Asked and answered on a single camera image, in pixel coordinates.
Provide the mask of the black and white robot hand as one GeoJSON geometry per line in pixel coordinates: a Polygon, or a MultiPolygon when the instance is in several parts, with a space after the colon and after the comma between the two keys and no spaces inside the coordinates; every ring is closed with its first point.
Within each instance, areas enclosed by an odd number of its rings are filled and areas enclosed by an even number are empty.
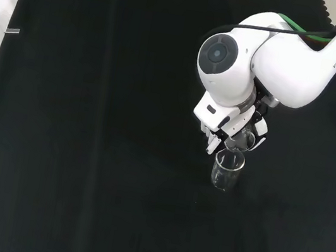
{"type": "Polygon", "coordinates": [[[200,129],[207,137],[206,153],[211,155],[227,138],[234,138],[241,132],[252,132],[252,141],[248,150],[254,150],[266,139],[268,126],[254,105],[245,112],[238,107],[222,107],[214,102],[208,92],[205,92],[193,110],[200,121],[200,129]]]}

